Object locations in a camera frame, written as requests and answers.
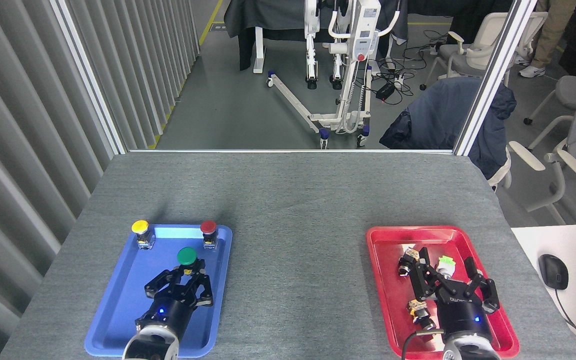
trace computer mouse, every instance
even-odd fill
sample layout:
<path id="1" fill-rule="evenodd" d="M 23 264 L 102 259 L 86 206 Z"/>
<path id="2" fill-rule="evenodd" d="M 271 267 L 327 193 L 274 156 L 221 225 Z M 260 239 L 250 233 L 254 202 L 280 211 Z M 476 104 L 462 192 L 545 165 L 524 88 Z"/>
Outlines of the computer mouse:
<path id="1" fill-rule="evenodd" d="M 539 256 L 539 271 L 547 287 L 555 290 L 564 290 L 568 287 L 568 268 L 557 256 L 550 253 Z"/>

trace gray table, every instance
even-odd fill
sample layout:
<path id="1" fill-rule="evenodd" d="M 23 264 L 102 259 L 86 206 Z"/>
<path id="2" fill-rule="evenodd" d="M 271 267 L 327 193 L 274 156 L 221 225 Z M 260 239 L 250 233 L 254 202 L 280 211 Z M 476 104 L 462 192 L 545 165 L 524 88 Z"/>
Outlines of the gray table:
<path id="1" fill-rule="evenodd" d="M 467 157 L 422 153 L 130 153 L 110 163 L 0 360 L 83 348 L 135 219 L 233 230 L 217 343 L 205 359 L 394 359 L 365 234 L 465 230 L 519 337 L 519 359 L 576 343 L 496 196 Z"/>

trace red tray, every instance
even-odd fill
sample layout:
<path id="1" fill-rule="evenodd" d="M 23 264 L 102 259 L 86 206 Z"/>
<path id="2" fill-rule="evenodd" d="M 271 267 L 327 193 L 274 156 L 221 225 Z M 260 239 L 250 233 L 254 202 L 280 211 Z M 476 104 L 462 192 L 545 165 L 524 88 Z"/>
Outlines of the red tray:
<path id="1" fill-rule="evenodd" d="M 488 277 L 468 235 L 454 226 L 373 227 L 366 232 L 366 243 L 377 283 L 388 342 L 398 356 L 402 356 L 402 346 L 406 338 L 414 331 L 421 330 L 418 325 L 412 323 L 412 317 L 406 310 L 408 301 L 415 298 L 410 278 L 398 275 L 398 262 L 407 248 L 421 250 L 425 246 L 428 248 L 430 263 L 433 265 L 442 255 L 450 256 L 457 262 L 452 277 L 466 282 L 469 279 L 463 260 L 472 256 L 477 269 L 480 269 L 486 278 Z M 435 302 L 427 301 L 427 305 L 430 317 L 435 324 L 439 324 Z M 503 306 L 487 318 L 493 337 L 493 349 L 501 358 L 516 356 L 519 353 L 519 340 Z M 418 336 L 408 344 L 406 358 L 440 360 L 443 349 L 441 335 Z"/>

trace green object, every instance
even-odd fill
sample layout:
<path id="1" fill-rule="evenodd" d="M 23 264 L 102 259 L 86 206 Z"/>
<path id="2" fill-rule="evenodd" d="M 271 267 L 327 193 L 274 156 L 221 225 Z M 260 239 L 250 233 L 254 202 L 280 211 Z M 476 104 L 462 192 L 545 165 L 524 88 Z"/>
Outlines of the green object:
<path id="1" fill-rule="evenodd" d="M 443 255 L 439 258 L 440 263 L 448 264 L 448 265 L 455 265 L 457 264 L 454 262 L 453 258 L 450 256 Z"/>
<path id="2" fill-rule="evenodd" d="M 176 260 L 178 260 L 181 265 L 190 265 L 197 260 L 197 251 L 195 251 L 194 248 L 186 246 L 176 253 Z"/>

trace khaki pants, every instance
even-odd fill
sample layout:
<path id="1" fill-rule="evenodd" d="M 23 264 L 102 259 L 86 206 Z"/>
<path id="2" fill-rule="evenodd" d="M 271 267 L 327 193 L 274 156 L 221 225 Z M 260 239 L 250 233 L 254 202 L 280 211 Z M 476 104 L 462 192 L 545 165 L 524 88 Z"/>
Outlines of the khaki pants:
<path id="1" fill-rule="evenodd" d="M 553 52 L 557 48 L 566 25 L 576 7 L 576 0 L 537 0 L 536 12 L 548 12 L 548 18 L 543 27 L 532 39 L 533 52 L 530 65 L 535 68 L 546 68 L 553 59 Z"/>

